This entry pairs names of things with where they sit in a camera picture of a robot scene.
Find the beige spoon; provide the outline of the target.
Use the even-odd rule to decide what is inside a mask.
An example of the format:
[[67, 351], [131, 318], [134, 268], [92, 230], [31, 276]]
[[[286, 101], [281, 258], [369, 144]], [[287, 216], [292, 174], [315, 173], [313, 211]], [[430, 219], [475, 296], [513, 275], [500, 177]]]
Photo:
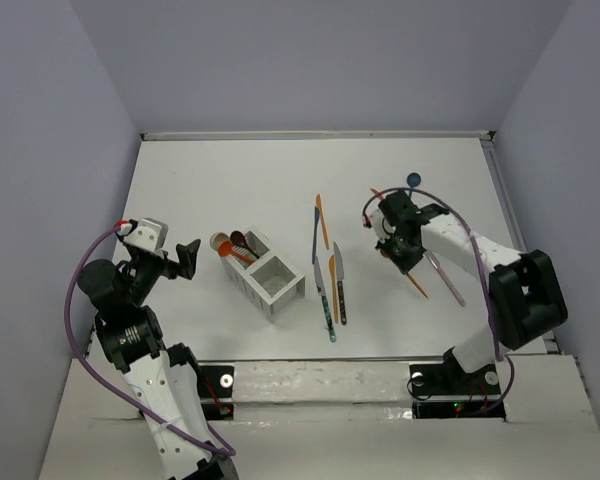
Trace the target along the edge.
[[229, 240], [230, 237], [226, 233], [217, 232], [212, 235], [212, 237], [209, 240], [209, 244], [214, 251], [218, 251], [220, 246]]

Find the red-orange spoon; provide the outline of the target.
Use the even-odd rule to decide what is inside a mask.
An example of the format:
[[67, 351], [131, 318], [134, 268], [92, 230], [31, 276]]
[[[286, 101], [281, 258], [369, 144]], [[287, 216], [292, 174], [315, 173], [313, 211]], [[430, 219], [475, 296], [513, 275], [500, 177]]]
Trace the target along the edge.
[[253, 259], [249, 258], [248, 256], [245, 256], [243, 254], [240, 254], [239, 252], [237, 252], [234, 249], [234, 246], [232, 244], [232, 242], [230, 240], [227, 240], [225, 242], [223, 242], [217, 249], [218, 254], [221, 257], [228, 257], [228, 256], [233, 256], [243, 262], [245, 262], [246, 264], [250, 265], [254, 262]]

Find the brown spoon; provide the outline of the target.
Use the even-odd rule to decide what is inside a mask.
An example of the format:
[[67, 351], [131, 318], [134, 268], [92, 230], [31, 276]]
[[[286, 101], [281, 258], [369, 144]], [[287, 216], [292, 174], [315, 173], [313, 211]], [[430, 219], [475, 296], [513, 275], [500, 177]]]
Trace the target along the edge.
[[245, 249], [246, 251], [248, 251], [255, 259], [259, 259], [260, 255], [253, 250], [250, 245], [248, 244], [246, 237], [244, 236], [244, 234], [240, 231], [234, 230], [231, 234], [230, 234], [230, 240], [233, 243], [234, 246], [238, 246], [240, 248]]

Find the yellow-orange spoon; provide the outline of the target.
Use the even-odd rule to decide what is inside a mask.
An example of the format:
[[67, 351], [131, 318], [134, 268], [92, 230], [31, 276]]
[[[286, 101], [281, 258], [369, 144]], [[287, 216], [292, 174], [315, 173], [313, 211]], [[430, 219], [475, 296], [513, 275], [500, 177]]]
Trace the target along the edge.
[[[384, 252], [383, 250], [379, 250], [380, 255], [383, 258], [389, 259], [389, 255]], [[402, 270], [400, 270], [401, 274], [406, 277], [409, 282], [413, 285], [413, 287], [419, 292], [419, 294], [424, 297], [425, 299], [429, 299], [429, 296], [427, 294], [427, 292], [424, 290], [424, 288], [420, 285], [420, 283], [415, 279], [415, 277], [409, 273], [409, 272], [403, 272]]]

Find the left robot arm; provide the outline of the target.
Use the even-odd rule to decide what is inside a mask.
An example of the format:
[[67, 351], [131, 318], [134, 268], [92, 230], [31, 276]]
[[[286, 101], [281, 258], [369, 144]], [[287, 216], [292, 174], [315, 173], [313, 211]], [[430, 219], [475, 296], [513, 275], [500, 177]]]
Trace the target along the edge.
[[145, 303], [160, 277], [193, 278], [199, 247], [199, 241], [178, 245], [178, 259], [172, 261], [161, 249], [128, 245], [128, 259], [89, 262], [77, 285], [96, 309], [96, 334], [106, 359], [129, 387], [115, 393], [142, 412], [165, 478], [235, 479], [235, 453], [203, 412], [195, 356], [182, 343], [165, 346], [157, 316]]

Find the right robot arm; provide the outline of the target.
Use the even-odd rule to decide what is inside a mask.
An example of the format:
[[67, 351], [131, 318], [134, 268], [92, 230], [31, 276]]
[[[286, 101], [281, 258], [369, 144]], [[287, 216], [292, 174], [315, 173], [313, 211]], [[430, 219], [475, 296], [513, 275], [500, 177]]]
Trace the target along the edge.
[[428, 253], [439, 254], [480, 284], [487, 310], [484, 327], [447, 350], [435, 378], [462, 392], [477, 372], [526, 346], [568, 318], [562, 290], [548, 254], [522, 252], [477, 233], [439, 198], [425, 206], [397, 187], [372, 197], [363, 225], [377, 236], [376, 248], [398, 270], [409, 273]]

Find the red-orange knife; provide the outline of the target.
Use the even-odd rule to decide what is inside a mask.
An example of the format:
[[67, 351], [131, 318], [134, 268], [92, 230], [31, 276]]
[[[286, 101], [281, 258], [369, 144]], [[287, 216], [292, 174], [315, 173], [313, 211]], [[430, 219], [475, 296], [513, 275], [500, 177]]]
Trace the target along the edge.
[[374, 194], [375, 198], [379, 200], [384, 200], [384, 196], [378, 190], [371, 188], [371, 191]]

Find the dark blue spoon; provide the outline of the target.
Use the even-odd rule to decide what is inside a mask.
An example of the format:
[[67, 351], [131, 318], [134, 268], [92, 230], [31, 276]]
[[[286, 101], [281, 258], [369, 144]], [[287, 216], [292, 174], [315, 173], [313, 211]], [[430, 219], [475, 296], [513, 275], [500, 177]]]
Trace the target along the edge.
[[421, 184], [421, 175], [417, 172], [411, 172], [406, 177], [406, 183], [410, 188], [417, 188]]

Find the orange knife lower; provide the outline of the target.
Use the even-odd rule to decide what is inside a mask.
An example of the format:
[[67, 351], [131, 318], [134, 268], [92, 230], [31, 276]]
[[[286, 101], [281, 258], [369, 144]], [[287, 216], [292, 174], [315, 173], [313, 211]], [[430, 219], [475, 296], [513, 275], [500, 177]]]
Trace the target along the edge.
[[339, 323], [339, 304], [338, 304], [338, 292], [336, 282], [336, 262], [335, 255], [332, 254], [328, 262], [330, 279], [331, 279], [331, 290], [332, 290], [332, 306], [333, 306], [333, 318], [336, 324]]

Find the orange knife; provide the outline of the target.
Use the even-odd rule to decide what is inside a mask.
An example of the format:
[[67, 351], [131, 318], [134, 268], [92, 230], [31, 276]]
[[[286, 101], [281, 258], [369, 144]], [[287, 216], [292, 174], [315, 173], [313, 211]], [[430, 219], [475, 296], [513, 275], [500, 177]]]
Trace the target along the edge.
[[336, 324], [339, 323], [339, 304], [338, 304], [338, 292], [336, 282], [336, 262], [335, 255], [332, 254], [328, 262], [330, 279], [331, 279], [331, 290], [332, 290], [332, 306], [333, 306], [333, 318]]
[[316, 203], [316, 208], [318, 210], [319, 222], [320, 222], [320, 226], [321, 226], [324, 245], [327, 250], [330, 250], [330, 247], [331, 247], [330, 239], [329, 239], [328, 229], [327, 229], [327, 225], [326, 225], [326, 220], [324, 217], [322, 198], [321, 198], [320, 194], [316, 195], [315, 203]]

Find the white utensil caddy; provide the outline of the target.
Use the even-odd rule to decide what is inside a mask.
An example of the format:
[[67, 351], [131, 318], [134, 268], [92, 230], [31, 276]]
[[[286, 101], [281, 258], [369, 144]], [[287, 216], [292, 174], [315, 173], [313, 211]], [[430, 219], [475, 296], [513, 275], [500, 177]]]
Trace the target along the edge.
[[274, 323], [292, 301], [305, 296], [305, 275], [257, 228], [242, 233], [260, 255], [259, 259], [234, 245], [237, 252], [254, 262], [248, 265], [233, 256], [218, 255], [229, 279], [270, 323]]

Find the blue knife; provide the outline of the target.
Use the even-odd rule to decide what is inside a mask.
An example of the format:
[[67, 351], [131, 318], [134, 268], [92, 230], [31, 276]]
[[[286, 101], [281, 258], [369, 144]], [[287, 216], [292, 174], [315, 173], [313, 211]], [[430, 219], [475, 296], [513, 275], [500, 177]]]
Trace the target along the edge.
[[317, 206], [314, 206], [314, 220], [313, 220], [313, 234], [312, 234], [312, 251], [311, 251], [311, 263], [315, 264], [317, 256], [317, 228], [320, 221], [320, 212]]

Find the orange knife upper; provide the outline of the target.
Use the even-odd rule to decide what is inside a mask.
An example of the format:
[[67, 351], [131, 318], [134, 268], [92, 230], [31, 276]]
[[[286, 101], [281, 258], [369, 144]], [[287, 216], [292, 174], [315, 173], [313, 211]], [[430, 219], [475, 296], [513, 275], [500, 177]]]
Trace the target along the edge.
[[327, 250], [330, 250], [330, 247], [331, 247], [330, 239], [329, 239], [328, 229], [327, 229], [327, 225], [326, 225], [326, 220], [324, 217], [322, 198], [321, 198], [320, 194], [316, 195], [315, 203], [316, 203], [316, 208], [318, 210], [319, 222], [320, 222], [320, 226], [321, 226], [324, 245]]

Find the white cardboard front cover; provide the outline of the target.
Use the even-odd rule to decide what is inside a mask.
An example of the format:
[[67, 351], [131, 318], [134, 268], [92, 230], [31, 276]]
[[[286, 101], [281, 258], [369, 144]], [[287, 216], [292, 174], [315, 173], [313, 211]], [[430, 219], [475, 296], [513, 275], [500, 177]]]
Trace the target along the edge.
[[404, 362], [240, 362], [217, 428], [243, 479], [600, 479], [575, 360], [514, 365], [503, 418], [416, 419]]

